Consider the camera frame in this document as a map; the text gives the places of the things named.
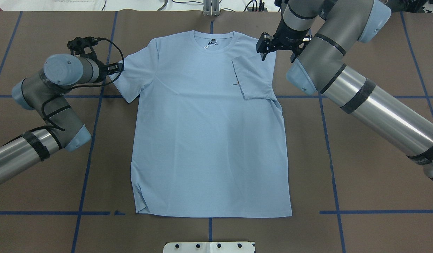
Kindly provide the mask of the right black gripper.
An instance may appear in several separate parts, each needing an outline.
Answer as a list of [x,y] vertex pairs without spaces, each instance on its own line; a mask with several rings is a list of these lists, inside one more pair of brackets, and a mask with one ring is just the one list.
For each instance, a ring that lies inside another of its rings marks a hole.
[[309,29],[300,31],[287,26],[285,22],[279,22],[274,37],[266,32],[260,35],[256,44],[256,52],[261,53],[261,61],[265,61],[268,53],[277,50],[291,50],[293,46],[298,45],[307,35]]

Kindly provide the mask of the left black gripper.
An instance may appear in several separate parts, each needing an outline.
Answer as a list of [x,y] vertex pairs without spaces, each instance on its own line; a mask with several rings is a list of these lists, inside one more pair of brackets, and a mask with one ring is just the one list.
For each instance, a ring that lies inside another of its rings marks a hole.
[[98,66],[98,77],[96,83],[106,84],[107,76],[109,78],[118,78],[124,70],[124,64],[122,62],[117,62],[113,64],[104,64],[103,62],[97,60],[96,64]]

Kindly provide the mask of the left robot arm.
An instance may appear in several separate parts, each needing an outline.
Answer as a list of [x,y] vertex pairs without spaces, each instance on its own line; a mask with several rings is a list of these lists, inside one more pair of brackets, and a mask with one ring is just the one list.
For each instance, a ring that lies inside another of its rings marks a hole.
[[49,56],[42,69],[15,85],[14,101],[36,111],[44,125],[0,147],[0,185],[62,149],[72,152],[89,142],[91,133],[65,94],[73,88],[97,87],[109,75],[118,78],[123,70],[124,62],[107,65],[92,57],[61,53]]

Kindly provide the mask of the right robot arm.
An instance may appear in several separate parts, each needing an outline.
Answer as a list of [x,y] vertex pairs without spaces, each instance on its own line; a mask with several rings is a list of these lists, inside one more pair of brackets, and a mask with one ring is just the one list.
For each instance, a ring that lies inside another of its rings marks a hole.
[[281,18],[263,33],[257,52],[265,58],[290,50],[286,79],[308,95],[319,93],[421,166],[433,181],[433,122],[351,67],[346,55],[370,42],[392,15],[380,0],[276,0]]

